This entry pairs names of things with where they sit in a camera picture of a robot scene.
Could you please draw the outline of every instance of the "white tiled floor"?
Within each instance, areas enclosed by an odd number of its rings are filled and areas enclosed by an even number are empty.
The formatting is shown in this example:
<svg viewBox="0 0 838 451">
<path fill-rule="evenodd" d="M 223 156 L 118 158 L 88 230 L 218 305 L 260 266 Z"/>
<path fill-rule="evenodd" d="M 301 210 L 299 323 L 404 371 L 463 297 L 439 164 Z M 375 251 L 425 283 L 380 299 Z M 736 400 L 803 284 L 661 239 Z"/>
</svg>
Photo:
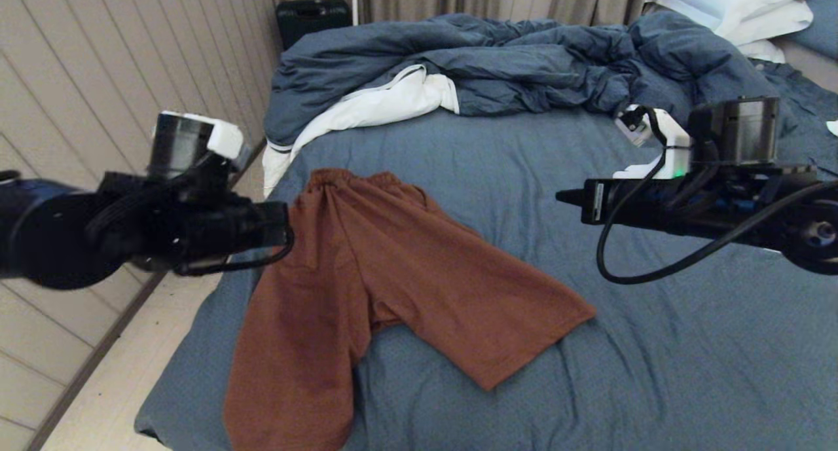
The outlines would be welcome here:
<svg viewBox="0 0 838 451">
<path fill-rule="evenodd" d="M 257 201 L 263 200 L 260 161 L 236 186 Z M 154 439 L 134 433 L 134 416 L 219 278 L 167 275 L 81 389 L 44 451 L 164 451 Z"/>
</svg>

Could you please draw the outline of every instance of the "blue bedsheet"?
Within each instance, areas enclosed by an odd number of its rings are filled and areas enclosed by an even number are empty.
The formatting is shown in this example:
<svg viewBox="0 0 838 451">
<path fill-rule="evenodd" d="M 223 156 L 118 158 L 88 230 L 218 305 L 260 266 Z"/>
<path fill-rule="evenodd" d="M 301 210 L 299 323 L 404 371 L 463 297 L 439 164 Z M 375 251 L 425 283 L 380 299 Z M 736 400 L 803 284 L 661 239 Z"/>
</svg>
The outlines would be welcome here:
<svg viewBox="0 0 838 451">
<path fill-rule="evenodd" d="M 788 70 L 760 72 L 792 96 L 808 84 Z M 838 105 L 807 96 L 784 97 L 784 119 L 792 120 L 781 125 L 780 154 L 835 165 L 838 139 L 822 123 L 838 117 Z M 272 198 L 292 201 L 315 168 L 392 171 L 598 309 L 595 320 L 491 392 L 409 329 L 386 329 L 354 373 L 356 414 L 345 448 L 834 448 L 835 278 L 739 245 L 650 284 L 617 286 L 599 276 L 599 228 L 582 225 L 578 207 L 557 203 L 554 193 L 656 152 L 635 149 L 610 117 L 579 109 L 506 117 L 436 111 L 307 146 Z M 619 274 L 646 272 L 702 243 L 619 227 L 608 265 Z M 256 272 L 223 277 L 139 412 L 138 431 L 177 451 L 230 449 L 222 404 L 257 280 Z"/>
</svg>

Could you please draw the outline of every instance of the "black suitcase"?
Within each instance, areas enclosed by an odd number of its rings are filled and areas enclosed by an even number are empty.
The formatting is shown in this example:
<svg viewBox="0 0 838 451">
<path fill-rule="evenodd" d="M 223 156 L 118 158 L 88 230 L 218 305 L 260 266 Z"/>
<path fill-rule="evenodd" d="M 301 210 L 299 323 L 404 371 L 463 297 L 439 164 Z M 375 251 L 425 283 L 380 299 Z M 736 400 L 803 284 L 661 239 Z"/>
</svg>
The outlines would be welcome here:
<svg viewBox="0 0 838 451">
<path fill-rule="evenodd" d="M 284 1 L 276 6 L 276 23 L 285 50 L 307 33 L 352 25 L 344 0 Z"/>
</svg>

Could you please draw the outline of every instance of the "brown shorts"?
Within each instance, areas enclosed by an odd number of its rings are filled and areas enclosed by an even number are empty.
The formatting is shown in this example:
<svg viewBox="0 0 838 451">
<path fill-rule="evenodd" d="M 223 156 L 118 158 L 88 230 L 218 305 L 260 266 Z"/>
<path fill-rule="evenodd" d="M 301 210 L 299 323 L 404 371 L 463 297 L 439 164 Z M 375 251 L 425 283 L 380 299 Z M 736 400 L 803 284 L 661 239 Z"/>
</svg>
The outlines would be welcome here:
<svg viewBox="0 0 838 451">
<path fill-rule="evenodd" d="M 391 173 L 314 171 L 290 218 L 296 245 L 264 270 L 236 346 L 236 451 L 340 448 L 352 367 L 386 326 L 406 323 L 488 391 L 595 313 Z"/>
</svg>

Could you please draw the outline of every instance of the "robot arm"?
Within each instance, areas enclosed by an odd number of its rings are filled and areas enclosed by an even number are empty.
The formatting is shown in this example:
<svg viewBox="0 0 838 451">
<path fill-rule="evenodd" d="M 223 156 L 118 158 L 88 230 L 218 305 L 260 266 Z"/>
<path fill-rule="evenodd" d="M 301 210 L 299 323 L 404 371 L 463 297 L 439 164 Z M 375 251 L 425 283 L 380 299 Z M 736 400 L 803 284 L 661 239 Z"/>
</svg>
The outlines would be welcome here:
<svg viewBox="0 0 838 451">
<path fill-rule="evenodd" d="M 228 190 L 249 149 L 238 127 L 194 114 L 158 117 L 149 174 L 106 173 L 96 192 L 0 173 L 0 278 L 75 289 L 124 262 L 201 275 L 261 266 L 293 245 L 287 206 Z M 282 246 L 249 263 L 228 255 Z"/>
<path fill-rule="evenodd" d="M 779 251 L 811 272 L 838 275 L 838 182 L 820 182 L 811 165 L 775 164 L 777 111 L 776 98 L 710 105 L 691 114 L 689 132 L 659 109 L 632 107 L 617 118 L 635 143 L 654 135 L 665 147 L 661 156 L 556 193 L 557 200 L 581 207 L 583 223 L 604 225 L 596 250 L 602 275 L 623 284 L 653 281 L 730 242 Z M 604 262 L 613 224 L 713 242 L 658 271 L 620 277 Z"/>
</svg>

